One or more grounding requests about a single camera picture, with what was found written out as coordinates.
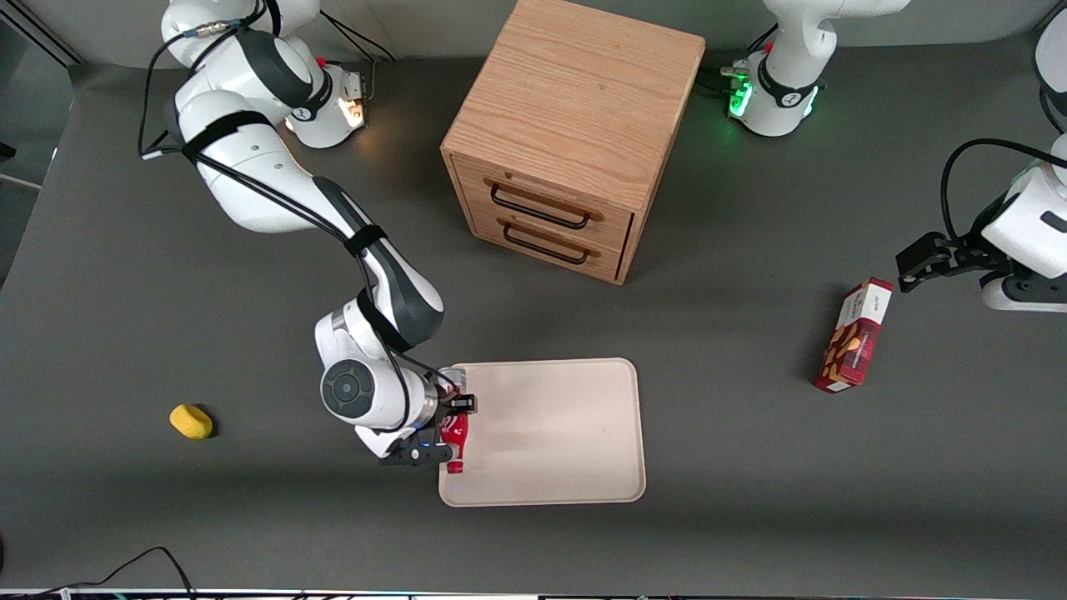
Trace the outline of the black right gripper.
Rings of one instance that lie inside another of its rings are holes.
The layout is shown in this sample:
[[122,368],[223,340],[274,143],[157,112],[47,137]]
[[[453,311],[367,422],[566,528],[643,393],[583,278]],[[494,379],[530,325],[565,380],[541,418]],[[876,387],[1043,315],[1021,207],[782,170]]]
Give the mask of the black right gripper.
[[456,396],[453,388],[441,386],[429,378],[420,378],[423,391],[417,392],[415,411],[415,447],[433,448],[446,444],[442,440],[441,421],[448,415],[453,402],[453,413],[477,412],[477,398],[473,394]]

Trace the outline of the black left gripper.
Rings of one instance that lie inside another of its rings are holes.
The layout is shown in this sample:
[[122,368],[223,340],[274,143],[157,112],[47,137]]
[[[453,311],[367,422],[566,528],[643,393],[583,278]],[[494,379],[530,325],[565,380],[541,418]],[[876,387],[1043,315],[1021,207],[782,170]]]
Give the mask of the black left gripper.
[[[999,195],[987,205],[964,235],[957,235],[956,260],[991,273],[1012,273],[1012,259],[996,244],[984,239],[983,228],[988,227],[1003,212],[1006,195]],[[927,232],[896,254],[899,293],[912,293],[933,278],[958,277],[960,270],[953,262],[953,246],[945,234]]]

